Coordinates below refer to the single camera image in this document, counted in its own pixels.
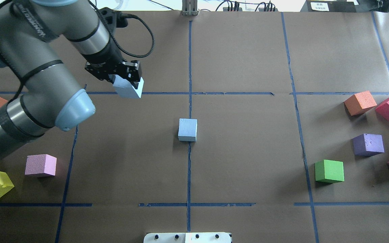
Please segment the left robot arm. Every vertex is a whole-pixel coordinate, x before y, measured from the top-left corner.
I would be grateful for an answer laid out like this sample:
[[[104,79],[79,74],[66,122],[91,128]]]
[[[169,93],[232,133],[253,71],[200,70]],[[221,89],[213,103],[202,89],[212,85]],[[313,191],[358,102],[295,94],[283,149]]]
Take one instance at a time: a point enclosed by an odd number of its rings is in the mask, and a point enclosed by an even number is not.
[[[89,0],[6,0],[0,4],[0,68],[20,81],[0,108],[0,159],[58,127],[68,131],[95,106],[49,43],[64,36],[85,69],[117,87],[141,91],[140,63],[125,60],[101,11]]]

